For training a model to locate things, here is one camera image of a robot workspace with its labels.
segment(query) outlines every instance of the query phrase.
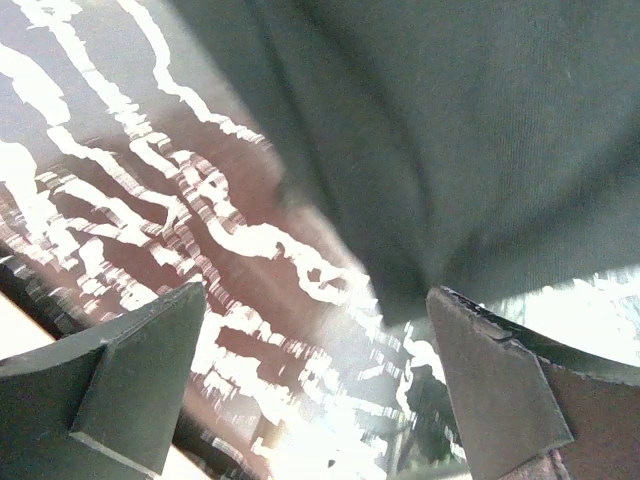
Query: dark gray fabric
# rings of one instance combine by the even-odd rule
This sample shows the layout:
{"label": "dark gray fabric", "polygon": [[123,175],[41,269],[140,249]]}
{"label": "dark gray fabric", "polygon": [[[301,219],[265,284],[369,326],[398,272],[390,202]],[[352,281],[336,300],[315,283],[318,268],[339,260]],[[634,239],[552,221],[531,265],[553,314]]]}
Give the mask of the dark gray fabric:
{"label": "dark gray fabric", "polygon": [[176,2],[387,321],[640,262],[640,4]]}

